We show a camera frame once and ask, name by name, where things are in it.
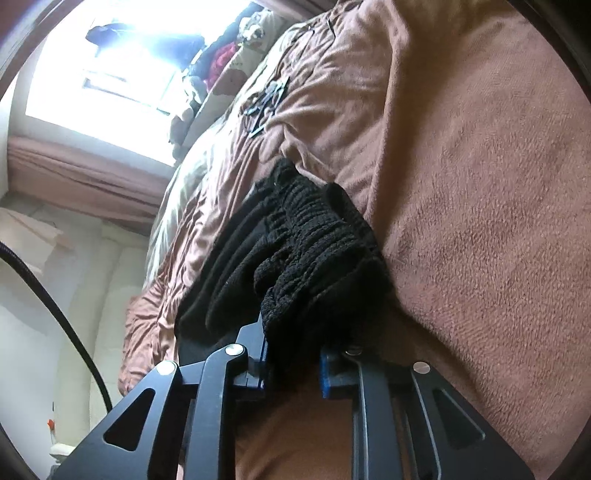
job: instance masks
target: bright window light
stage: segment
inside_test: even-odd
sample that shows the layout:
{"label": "bright window light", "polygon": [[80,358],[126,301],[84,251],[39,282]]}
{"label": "bright window light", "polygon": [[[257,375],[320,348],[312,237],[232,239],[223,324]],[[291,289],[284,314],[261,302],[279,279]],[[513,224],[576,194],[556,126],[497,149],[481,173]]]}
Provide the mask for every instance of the bright window light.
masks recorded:
{"label": "bright window light", "polygon": [[178,68],[140,45],[101,49],[85,36],[117,21],[145,33],[201,35],[210,44],[248,4],[86,0],[47,37],[26,114],[172,165],[170,114],[186,100]]}

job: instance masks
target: black metal frame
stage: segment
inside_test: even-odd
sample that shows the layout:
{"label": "black metal frame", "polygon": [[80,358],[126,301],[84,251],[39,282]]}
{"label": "black metal frame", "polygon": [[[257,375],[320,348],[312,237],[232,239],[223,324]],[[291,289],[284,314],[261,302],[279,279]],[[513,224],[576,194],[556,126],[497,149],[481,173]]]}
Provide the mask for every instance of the black metal frame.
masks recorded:
{"label": "black metal frame", "polygon": [[[183,445],[185,478],[233,479],[232,413],[237,402],[264,396],[266,360],[259,317],[240,330],[237,343],[204,362],[158,364],[82,440],[54,480],[173,480]],[[325,398],[353,400],[353,480],[534,479],[428,364],[404,368],[361,348],[325,349],[320,372]],[[392,399],[402,405],[398,419]]]}

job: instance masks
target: fleece blanket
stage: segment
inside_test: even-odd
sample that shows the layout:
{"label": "fleece blanket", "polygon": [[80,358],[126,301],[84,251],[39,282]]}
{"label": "fleece blanket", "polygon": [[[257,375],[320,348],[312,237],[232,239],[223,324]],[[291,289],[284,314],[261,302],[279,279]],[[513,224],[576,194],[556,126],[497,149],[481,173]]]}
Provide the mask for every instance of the fleece blanket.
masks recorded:
{"label": "fleece blanket", "polygon": [[[120,388],[175,358],[179,302],[285,156],[339,183],[378,238],[395,288],[360,341],[431,362],[547,479],[591,414],[591,106],[575,79],[502,0],[342,1],[293,37],[272,79],[287,77],[262,134],[236,114],[132,303]],[[242,419],[237,478],[350,478],[350,405],[321,400],[312,373],[292,385]]]}

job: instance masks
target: black clothing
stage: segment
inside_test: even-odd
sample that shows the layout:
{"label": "black clothing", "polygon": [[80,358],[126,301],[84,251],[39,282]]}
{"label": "black clothing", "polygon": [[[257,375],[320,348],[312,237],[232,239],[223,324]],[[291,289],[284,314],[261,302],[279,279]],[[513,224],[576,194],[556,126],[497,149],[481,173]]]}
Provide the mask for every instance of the black clothing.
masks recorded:
{"label": "black clothing", "polygon": [[181,302],[180,363],[205,360],[261,312],[269,357],[286,366],[302,349],[348,338],[390,286],[345,191],[317,187],[284,158],[230,219]]}

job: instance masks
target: bed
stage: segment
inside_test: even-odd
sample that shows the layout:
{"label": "bed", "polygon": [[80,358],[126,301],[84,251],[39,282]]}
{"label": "bed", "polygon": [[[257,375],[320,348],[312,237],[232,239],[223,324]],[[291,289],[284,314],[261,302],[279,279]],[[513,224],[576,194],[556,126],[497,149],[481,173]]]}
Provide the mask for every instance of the bed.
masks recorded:
{"label": "bed", "polygon": [[[286,79],[251,134],[248,106]],[[549,478],[591,416],[589,131],[575,78],[503,1],[343,0],[291,26],[167,189],[119,392],[177,359],[184,293],[254,182],[287,157],[339,183],[378,238],[395,288],[363,342],[434,364]],[[350,476],[350,405],[303,377],[241,419],[237,478]]]}

